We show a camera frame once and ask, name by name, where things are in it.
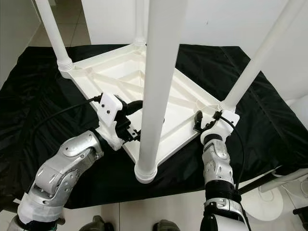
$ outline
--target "white cylindrical table leg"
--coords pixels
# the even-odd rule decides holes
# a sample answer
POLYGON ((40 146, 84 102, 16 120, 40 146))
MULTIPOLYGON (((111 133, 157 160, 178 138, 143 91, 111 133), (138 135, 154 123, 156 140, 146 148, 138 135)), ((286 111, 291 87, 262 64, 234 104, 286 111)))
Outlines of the white cylindrical table leg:
POLYGON ((227 95, 226 99, 220 103, 221 109, 235 110, 237 103, 261 71, 262 64, 266 61, 272 47, 287 30, 305 2, 305 0, 289 0, 256 54, 248 63, 247 67, 227 95))
POLYGON ((35 2, 37 4, 39 14, 42 18, 52 48, 57 57, 59 70, 65 72, 72 69, 73 62, 68 57, 48 0, 35 0, 35 2))
POLYGON ((134 45, 143 46, 144 44, 144 0, 136 0, 136 34, 134 45))
POLYGON ((157 173, 160 142, 187 0, 151 0, 139 159, 136 178, 151 182, 157 173))

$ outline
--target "black cable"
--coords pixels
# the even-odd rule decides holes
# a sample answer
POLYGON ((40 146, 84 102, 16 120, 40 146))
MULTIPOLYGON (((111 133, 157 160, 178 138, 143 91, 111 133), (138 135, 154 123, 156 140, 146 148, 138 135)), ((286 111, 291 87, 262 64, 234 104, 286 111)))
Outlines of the black cable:
POLYGON ((247 225, 247 227, 248 227, 248 230, 251 231, 251 227, 250 227, 250 224, 249 224, 249 220, 248 220, 246 211, 245 211, 245 209, 243 208, 242 204, 240 204, 240 205, 241 205, 241 208, 242 208, 243 216, 244 216, 244 219, 245 219, 245 221, 246 221, 246 225, 247 225))
POLYGON ((88 104, 88 103, 90 103, 90 102, 92 102, 92 101, 100 102, 101 98, 102 98, 102 95, 100 95, 100 96, 95 96, 95 97, 93 97, 93 98, 91 98, 91 99, 88 99, 88 100, 83 101, 82 103, 79 103, 79 104, 70 106, 70 107, 68 107, 68 108, 65 108, 65 109, 59 111, 59 112, 56 112, 56 113, 50 115, 49 117, 43 119, 41 122, 39 122, 39 124, 36 125, 35 128, 33 129, 33 132, 32 132, 32 135, 31 135, 31 145, 32 145, 33 151, 35 151, 35 142, 34 142, 35 135, 36 135, 38 129, 39 129, 43 124, 45 124, 48 120, 50 120, 50 119, 54 118, 55 116, 58 116, 58 115, 60 115, 60 114, 62 114, 62 113, 64 113, 64 112, 67 112, 67 111, 72 110, 72 109, 74 109, 74 108, 77 108, 77 107, 83 106, 83 105, 85 105, 85 104, 88 104))
POLYGON ((245 155, 243 140, 242 140, 242 137, 241 137, 239 131, 236 129, 236 127, 229 120, 227 120, 226 118, 224 118, 222 116, 220 116, 220 118, 223 121, 225 121, 226 123, 228 123, 233 128, 233 130, 235 131, 236 135, 238 136, 238 138, 240 140, 240 143, 241 143, 241 146, 242 146, 242 151, 243 151, 242 169, 241 169, 240 175, 239 175, 239 177, 237 179, 237 183, 236 183, 236 186, 235 186, 235 189, 238 190, 239 189, 239 184, 241 182, 241 178, 243 176, 244 166, 245 166, 245 162, 246 162, 246 155, 245 155))
POLYGON ((126 115, 128 116, 128 115, 135 113, 136 111, 142 109, 142 106, 143 106, 142 100, 136 100, 136 101, 133 101, 127 104, 126 115))

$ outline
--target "black fabric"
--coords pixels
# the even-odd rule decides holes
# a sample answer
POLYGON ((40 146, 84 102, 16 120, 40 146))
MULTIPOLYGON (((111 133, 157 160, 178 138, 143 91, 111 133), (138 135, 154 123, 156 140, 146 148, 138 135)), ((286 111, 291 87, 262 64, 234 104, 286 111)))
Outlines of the black fabric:
MULTIPOLYGON (((122 45, 68 48, 74 62, 122 45)), ((207 92, 223 100, 249 58, 238 47, 181 45, 176 67, 207 92)), ((51 48, 29 47, 0 91, 0 203, 21 197, 39 166, 67 139, 98 126, 89 105, 67 112, 43 125, 30 145, 33 127, 45 117, 82 102, 74 83, 61 77, 51 48)), ((247 163, 242 180, 277 166, 308 166, 308 132, 273 86, 260 73, 237 107, 237 124, 244 138, 247 163)), ((241 170, 237 136, 226 142, 234 177, 241 170)), ((74 187, 68 208, 143 199, 204 188, 199 137, 159 168, 154 181, 135 179, 134 163, 124 150, 110 151, 86 171, 74 187)))

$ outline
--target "black band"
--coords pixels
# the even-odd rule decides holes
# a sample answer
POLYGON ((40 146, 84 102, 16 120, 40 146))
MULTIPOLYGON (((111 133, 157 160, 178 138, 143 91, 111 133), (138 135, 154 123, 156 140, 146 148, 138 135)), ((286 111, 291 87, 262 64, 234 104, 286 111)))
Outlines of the black band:
POLYGON ((99 140, 102 151, 105 153, 110 153, 113 151, 113 149, 109 146, 108 142, 95 130, 94 128, 89 129, 91 132, 94 133, 96 138, 99 140))
POLYGON ((210 140, 220 140, 222 141, 222 137, 218 134, 209 134, 204 137, 203 143, 206 145, 210 140))
POLYGON ((241 202, 241 196, 230 182, 225 180, 212 180, 205 185, 205 197, 207 200, 212 198, 226 198, 237 203, 241 202))
POLYGON ((52 222, 40 222, 33 220, 27 224, 24 224, 19 217, 17 217, 18 226, 21 227, 24 230, 28 231, 50 231, 50 230, 56 230, 57 228, 57 221, 52 222))

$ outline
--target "robotic arm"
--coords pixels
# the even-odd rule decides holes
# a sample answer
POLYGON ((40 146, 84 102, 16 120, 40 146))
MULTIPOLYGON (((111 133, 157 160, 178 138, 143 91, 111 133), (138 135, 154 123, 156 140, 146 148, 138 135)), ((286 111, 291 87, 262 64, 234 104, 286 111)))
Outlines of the robotic arm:
POLYGON ((104 93, 100 100, 99 127, 65 141, 57 154, 38 170, 28 194, 24 194, 17 216, 8 231, 52 231, 79 177, 106 149, 120 149, 127 141, 140 140, 126 117, 142 108, 142 101, 126 104, 104 93))
POLYGON ((205 178, 205 211, 201 231, 247 231, 250 230, 245 211, 241 206, 241 196, 233 182, 225 140, 232 127, 220 118, 236 125, 239 116, 231 111, 216 112, 215 121, 201 129, 202 113, 195 116, 194 129, 201 133, 204 145, 202 160, 205 178))

